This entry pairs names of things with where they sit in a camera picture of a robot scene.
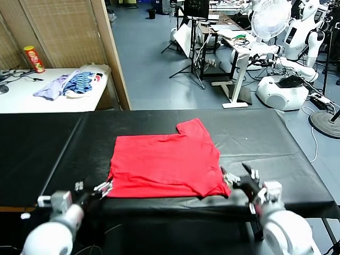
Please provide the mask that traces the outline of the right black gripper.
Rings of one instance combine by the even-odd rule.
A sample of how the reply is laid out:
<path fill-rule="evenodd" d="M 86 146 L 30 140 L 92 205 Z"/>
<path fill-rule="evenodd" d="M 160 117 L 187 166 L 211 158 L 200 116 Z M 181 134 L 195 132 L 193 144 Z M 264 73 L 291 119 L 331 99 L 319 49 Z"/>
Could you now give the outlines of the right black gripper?
<path fill-rule="evenodd" d="M 223 174 L 223 180 L 230 189 L 239 189 L 244 192 L 248 198 L 249 203 L 253 203 L 255 197 L 260 192 L 261 187 L 259 185 L 259 172 L 252 168 L 247 163 L 242 163 L 244 169 L 249 175 L 238 177 L 221 166 L 220 169 Z"/>

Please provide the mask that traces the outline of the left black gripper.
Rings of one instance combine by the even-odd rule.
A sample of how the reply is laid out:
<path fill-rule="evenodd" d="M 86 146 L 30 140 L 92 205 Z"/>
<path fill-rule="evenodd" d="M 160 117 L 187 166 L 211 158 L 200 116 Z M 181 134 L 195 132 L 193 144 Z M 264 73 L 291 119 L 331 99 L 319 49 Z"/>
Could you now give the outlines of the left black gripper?
<path fill-rule="evenodd" d="M 75 203 L 80 206 L 82 210 L 88 210 L 93 202 L 97 202 L 106 197 L 112 188 L 112 179 L 108 179 L 97 186 L 89 187 L 86 187 L 84 182 L 76 182 L 74 185 L 76 194 Z"/>

